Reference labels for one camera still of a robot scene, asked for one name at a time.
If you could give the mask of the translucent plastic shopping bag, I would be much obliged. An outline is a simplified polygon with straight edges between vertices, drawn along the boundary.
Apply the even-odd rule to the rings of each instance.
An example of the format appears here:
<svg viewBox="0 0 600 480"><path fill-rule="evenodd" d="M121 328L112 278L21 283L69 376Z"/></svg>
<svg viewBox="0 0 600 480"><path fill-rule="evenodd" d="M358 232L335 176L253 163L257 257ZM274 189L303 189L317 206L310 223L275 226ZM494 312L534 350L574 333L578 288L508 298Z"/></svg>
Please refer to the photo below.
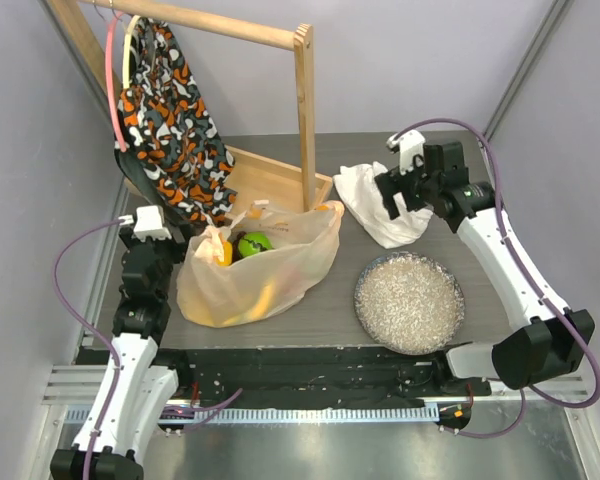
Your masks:
<svg viewBox="0 0 600 480"><path fill-rule="evenodd" d="M241 298L256 296L268 282L276 286L269 314L297 304L329 272L339 248L344 214L339 201L327 201L304 213L282 210L256 201L227 226L208 225L189 241L176 282L176 300L185 319L212 328L234 313ZM241 258L238 239L262 232L274 249ZM233 263L219 266L214 255L223 240L233 245Z"/></svg>

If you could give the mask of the green fake watermelon ball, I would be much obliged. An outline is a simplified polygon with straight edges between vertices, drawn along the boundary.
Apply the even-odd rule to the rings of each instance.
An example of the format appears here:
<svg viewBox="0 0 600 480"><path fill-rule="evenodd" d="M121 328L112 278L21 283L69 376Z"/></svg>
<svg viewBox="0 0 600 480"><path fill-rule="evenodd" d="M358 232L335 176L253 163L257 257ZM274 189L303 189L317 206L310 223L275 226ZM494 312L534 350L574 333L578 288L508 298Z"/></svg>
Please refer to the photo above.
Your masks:
<svg viewBox="0 0 600 480"><path fill-rule="evenodd" d="M262 232L244 233L237 243L237 251L241 258L248 258L273 249L270 239Z"/></svg>

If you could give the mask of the yellow fake bell pepper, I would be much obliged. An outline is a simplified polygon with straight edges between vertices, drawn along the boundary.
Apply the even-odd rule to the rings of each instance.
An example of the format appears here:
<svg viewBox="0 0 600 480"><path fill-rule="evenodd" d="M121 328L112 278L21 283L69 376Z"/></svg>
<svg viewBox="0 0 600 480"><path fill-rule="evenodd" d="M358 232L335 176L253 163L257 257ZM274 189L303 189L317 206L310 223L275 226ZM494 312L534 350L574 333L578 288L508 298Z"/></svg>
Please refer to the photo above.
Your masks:
<svg viewBox="0 0 600 480"><path fill-rule="evenodd" d="M214 260L219 266L230 266L233 263L233 245L231 242L223 240L221 247L214 255Z"/></svg>

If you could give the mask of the yellow fake banana bunch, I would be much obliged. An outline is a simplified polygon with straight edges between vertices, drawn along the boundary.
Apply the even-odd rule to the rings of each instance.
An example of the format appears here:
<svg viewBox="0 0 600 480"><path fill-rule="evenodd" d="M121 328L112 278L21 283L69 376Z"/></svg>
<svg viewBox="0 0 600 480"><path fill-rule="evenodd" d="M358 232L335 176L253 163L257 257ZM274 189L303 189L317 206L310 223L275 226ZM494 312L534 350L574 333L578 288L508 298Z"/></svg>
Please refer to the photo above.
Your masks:
<svg viewBox="0 0 600 480"><path fill-rule="evenodd" d="M266 283L256 296L241 298L234 308L232 316L223 323L223 327L233 327L252 323L265 318L272 308L276 286L272 282Z"/></svg>

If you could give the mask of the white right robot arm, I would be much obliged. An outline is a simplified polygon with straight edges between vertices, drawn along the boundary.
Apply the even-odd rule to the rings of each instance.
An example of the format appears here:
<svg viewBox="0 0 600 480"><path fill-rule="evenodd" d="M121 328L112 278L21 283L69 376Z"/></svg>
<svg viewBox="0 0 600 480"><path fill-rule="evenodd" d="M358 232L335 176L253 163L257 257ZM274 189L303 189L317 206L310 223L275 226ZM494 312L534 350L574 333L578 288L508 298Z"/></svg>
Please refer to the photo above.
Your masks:
<svg viewBox="0 0 600 480"><path fill-rule="evenodd" d="M453 347L431 371L437 391L452 395L469 377L494 375L517 390L578 370L584 357L579 334L588 342L595 329L587 310L572 310L546 282L524 250L494 187L471 182L458 141L428 142L416 131L393 135L388 149L398 166L377 175L375 184L390 219L397 200L408 211L432 208L469 248L505 309L511 334L494 345Z"/></svg>

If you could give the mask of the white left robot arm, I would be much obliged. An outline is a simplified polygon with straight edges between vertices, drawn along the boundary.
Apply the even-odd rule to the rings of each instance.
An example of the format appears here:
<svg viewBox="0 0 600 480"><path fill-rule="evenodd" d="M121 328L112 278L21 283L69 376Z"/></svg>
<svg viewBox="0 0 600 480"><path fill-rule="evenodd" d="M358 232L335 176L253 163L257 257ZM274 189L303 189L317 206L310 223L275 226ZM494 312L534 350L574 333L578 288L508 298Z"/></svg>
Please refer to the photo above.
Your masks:
<svg viewBox="0 0 600 480"><path fill-rule="evenodd" d="M173 267L183 259L183 244L173 238L157 207L142 207L109 224L126 246L112 336L102 340L109 360L71 447L54 452L54 479L143 478L144 453L163 408L193 385L185 355L159 351L171 315Z"/></svg>

